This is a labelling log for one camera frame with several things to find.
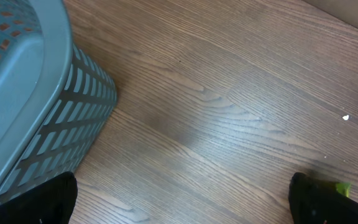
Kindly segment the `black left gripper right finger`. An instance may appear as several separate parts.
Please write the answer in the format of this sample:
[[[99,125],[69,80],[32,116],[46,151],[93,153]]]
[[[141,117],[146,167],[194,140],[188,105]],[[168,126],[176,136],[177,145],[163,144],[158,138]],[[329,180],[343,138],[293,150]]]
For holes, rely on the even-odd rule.
[[[294,173],[288,193],[294,224],[358,224],[358,203],[336,192],[335,183]]]

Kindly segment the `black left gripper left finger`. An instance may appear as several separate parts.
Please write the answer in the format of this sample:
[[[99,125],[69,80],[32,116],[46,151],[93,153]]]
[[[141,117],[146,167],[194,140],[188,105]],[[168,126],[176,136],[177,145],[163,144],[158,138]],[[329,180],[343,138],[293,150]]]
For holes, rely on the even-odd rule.
[[[0,205],[0,223],[67,224],[77,196],[78,187],[74,174],[64,172]]]

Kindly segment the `green gummy candy bag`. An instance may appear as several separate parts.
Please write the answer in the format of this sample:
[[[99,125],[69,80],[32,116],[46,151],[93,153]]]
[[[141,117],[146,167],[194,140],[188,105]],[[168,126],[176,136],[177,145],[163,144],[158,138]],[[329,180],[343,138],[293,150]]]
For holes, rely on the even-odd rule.
[[[352,184],[348,182],[336,182],[334,184],[336,192],[347,198],[350,196],[351,186]]]

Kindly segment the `grey plastic basket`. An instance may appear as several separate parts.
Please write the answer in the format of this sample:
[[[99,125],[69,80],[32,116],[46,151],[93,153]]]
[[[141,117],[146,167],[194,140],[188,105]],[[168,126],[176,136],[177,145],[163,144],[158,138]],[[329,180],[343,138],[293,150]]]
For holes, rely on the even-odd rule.
[[[117,102],[61,0],[0,0],[0,205],[74,172]]]

